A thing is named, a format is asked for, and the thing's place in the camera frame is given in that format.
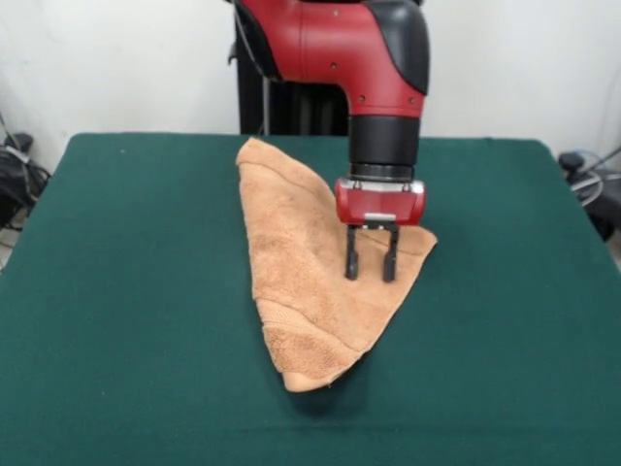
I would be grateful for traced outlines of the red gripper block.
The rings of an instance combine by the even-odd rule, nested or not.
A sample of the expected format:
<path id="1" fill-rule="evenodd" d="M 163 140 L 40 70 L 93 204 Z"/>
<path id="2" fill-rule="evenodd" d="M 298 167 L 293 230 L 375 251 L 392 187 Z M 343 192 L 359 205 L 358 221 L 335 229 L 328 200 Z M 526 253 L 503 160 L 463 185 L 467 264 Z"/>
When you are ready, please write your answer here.
<path id="1" fill-rule="evenodd" d="M 356 238 L 360 225 L 394 223 L 397 226 L 386 228 L 390 237 L 383 262 L 383 280 L 392 283 L 397 270 L 398 226 L 416 225 L 422 219 L 426 206 L 425 183 L 362 182 L 340 178 L 336 182 L 335 196 L 337 216 L 341 223 L 347 224 L 345 277 L 350 281 L 358 278 Z"/>

